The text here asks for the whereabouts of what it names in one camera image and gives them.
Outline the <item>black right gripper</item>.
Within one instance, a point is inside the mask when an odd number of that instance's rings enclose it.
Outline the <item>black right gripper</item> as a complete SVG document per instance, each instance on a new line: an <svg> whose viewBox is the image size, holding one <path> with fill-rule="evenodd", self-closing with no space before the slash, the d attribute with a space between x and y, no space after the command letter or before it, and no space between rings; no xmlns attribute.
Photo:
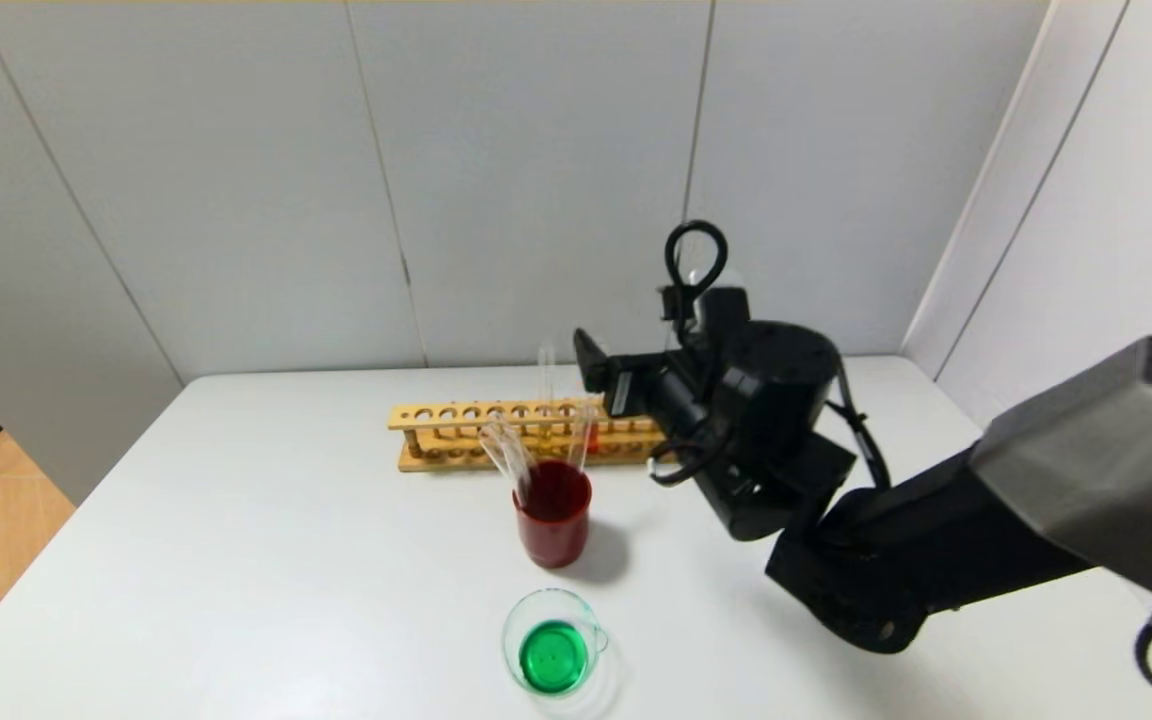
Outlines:
<svg viewBox="0 0 1152 720"><path fill-rule="evenodd" d="M699 370L684 353L617 355L608 359L602 346L584 328L573 331L573 351L582 387L590 395L607 393L605 410L612 418L647 416L666 434L694 434L708 419Z"/></svg>

